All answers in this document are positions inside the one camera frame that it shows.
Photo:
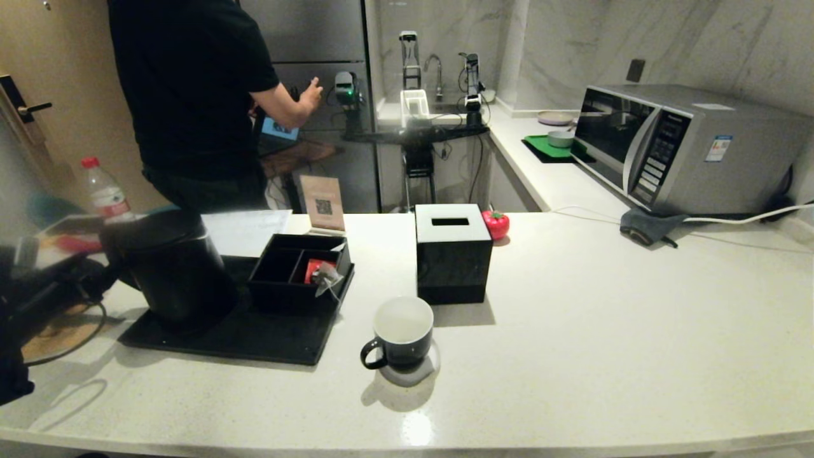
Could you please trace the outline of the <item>person's right hand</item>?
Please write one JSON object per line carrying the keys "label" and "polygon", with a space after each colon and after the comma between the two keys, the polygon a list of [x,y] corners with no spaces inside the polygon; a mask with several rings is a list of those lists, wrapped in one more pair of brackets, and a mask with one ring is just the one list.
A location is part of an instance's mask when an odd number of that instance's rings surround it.
{"label": "person's right hand", "polygon": [[317,76],[311,79],[306,90],[300,95],[298,108],[300,114],[305,117],[311,116],[322,102],[322,94],[324,87],[320,83]]}

